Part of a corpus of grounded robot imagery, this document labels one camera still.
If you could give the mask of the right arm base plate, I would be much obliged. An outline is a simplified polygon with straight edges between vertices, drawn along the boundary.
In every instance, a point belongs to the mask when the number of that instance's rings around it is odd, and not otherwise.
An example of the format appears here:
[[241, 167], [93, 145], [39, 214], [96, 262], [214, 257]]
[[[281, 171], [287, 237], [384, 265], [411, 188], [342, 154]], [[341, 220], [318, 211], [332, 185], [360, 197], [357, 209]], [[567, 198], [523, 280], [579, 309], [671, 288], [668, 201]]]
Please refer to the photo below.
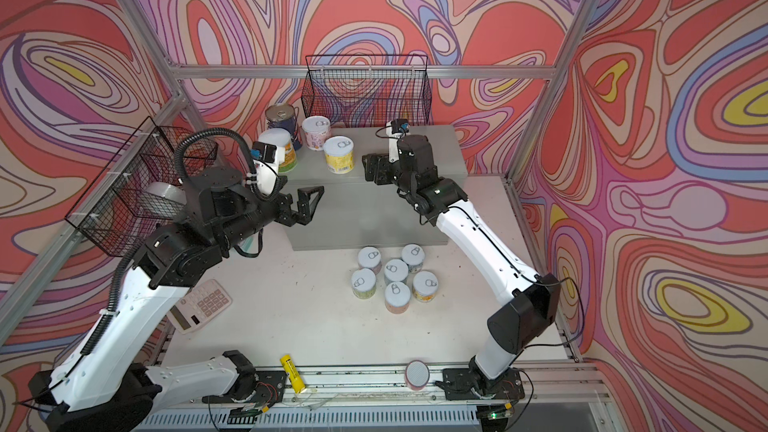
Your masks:
[[508, 368], [499, 377], [487, 379], [479, 370], [445, 368], [435, 384], [449, 401], [502, 400], [517, 403], [526, 396], [520, 371]]

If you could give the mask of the yellow label can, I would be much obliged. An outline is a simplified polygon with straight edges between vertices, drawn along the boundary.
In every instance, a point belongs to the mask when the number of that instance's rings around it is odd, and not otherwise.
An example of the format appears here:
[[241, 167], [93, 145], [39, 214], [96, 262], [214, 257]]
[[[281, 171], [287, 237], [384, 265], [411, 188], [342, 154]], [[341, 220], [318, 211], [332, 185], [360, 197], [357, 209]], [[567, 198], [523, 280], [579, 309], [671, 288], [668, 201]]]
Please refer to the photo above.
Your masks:
[[346, 136], [328, 138], [323, 151], [328, 169], [334, 174], [346, 174], [354, 169], [354, 142]]
[[438, 289], [439, 280], [434, 273], [422, 270], [414, 275], [412, 295], [416, 300], [431, 302], [436, 297]]

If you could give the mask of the pink label can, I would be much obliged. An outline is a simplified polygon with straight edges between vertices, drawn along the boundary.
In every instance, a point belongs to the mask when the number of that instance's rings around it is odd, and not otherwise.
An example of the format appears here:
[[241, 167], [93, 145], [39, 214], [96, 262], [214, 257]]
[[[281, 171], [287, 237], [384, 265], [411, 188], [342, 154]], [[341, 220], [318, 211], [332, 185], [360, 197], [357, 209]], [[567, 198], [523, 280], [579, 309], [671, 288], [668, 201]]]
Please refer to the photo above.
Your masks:
[[306, 146], [313, 151], [321, 151], [331, 137], [331, 121], [324, 116], [310, 116], [301, 124]]

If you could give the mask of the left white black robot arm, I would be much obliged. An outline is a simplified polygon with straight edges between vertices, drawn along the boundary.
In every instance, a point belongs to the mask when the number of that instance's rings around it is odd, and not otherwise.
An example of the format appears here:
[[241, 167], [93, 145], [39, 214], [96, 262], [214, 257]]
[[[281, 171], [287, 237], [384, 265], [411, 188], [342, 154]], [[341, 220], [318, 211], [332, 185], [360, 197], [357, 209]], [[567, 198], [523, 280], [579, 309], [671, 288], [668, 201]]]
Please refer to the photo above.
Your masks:
[[[187, 150], [213, 137], [232, 138], [246, 169], [216, 166], [190, 175]], [[136, 355], [209, 269], [241, 254], [243, 241], [261, 237], [270, 223], [310, 223], [324, 190], [287, 194], [280, 174], [266, 185], [261, 173], [275, 173], [276, 166], [253, 155], [245, 139], [226, 128], [186, 136], [173, 165], [186, 197], [181, 212], [120, 260], [107, 305], [71, 355], [30, 380], [27, 406], [43, 413], [51, 431], [130, 431], [148, 416], [192, 399], [244, 402], [257, 390], [253, 364], [236, 350], [174, 367], [147, 367]]]

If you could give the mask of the green label can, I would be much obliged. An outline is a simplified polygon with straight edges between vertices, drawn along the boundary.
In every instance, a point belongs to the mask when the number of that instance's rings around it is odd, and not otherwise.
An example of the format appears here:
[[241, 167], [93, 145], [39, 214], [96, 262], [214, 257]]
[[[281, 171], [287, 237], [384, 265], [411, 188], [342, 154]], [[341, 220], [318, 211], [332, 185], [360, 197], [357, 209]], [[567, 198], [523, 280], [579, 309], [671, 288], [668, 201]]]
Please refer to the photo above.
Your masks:
[[376, 273], [369, 268], [355, 271], [350, 279], [353, 294], [361, 300], [372, 298], [377, 289]]

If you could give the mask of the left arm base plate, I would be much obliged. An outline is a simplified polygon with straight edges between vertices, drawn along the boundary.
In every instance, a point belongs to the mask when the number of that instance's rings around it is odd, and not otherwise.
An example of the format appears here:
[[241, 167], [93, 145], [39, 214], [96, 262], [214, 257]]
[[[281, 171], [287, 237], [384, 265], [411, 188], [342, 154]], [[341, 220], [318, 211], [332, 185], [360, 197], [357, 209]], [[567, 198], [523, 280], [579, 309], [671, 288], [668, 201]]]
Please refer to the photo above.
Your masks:
[[205, 396], [201, 401], [204, 404], [274, 406], [283, 401], [287, 382], [287, 374], [282, 370], [257, 369], [252, 377], [239, 379], [233, 392], [223, 396]]

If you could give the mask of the green yellow peach can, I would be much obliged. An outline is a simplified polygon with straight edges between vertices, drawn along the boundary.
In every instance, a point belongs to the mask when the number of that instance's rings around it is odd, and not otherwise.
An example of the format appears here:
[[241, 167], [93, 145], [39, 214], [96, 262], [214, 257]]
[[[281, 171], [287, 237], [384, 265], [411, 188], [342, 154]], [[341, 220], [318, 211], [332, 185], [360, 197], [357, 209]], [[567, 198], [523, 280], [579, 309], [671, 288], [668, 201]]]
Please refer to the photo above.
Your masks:
[[278, 160], [278, 171], [280, 173], [288, 173], [295, 168], [297, 155], [293, 146], [292, 136], [287, 130], [283, 128], [267, 129], [258, 136], [258, 141], [273, 145], [277, 148], [278, 152], [282, 152]]

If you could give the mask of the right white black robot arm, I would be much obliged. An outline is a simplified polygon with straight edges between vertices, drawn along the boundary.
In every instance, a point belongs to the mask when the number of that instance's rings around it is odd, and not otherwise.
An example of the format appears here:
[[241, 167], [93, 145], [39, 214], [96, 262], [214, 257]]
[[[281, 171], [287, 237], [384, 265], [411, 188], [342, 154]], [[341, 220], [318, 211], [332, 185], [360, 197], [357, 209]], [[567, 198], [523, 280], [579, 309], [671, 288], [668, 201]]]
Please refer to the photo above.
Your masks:
[[469, 385], [457, 390], [490, 396], [525, 347], [554, 323], [560, 281], [515, 255], [481, 218], [467, 193], [439, 174], [427, 137], [392, 138], [389, 152], [366, 154], [362, 165], [366, 181], [395, 186], [422, 221], [458, 246], [500, 304], [487, 319], [490, 338], [468, 363]]

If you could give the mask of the dark blue tin can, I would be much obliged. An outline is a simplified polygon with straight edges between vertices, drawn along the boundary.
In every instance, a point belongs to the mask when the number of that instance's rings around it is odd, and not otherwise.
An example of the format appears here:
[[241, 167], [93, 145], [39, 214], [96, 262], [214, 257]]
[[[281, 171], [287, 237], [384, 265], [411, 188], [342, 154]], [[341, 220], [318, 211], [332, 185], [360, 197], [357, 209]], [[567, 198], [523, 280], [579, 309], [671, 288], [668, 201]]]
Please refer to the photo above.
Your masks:
[[290, 133], [293, 148], [300, 150], [302, 147], [298, 131], [296, 108], [289, 104], [274, 104], [265, 111], [267, 127], [269, 129], [283, 129]]

